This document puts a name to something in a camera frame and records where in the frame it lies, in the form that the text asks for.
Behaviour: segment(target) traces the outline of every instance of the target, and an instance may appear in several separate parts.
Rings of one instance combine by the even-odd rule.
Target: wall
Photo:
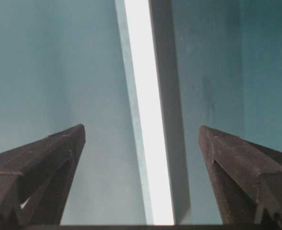
[[[244,135],[239,1],[173,0],[192,218],[220,223],[198,129]]]
[[[282,1],[240,2],[246,138],[282,151]]]
[[[0,152],[77,123],[63,224],[144,224],[114,2],[0,0]]]

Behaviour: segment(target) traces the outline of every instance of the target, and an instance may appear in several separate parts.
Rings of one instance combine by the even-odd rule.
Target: glowing white panel
[[[140,112],[155,225],[173,225],[158,78],[148,0],[125,0],[130,48]]]

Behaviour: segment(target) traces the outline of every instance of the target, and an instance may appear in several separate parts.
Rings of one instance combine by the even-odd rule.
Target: bright light
[[[145,161],[155,225],[173,225],[158,78],[148,0],[125,0]]]

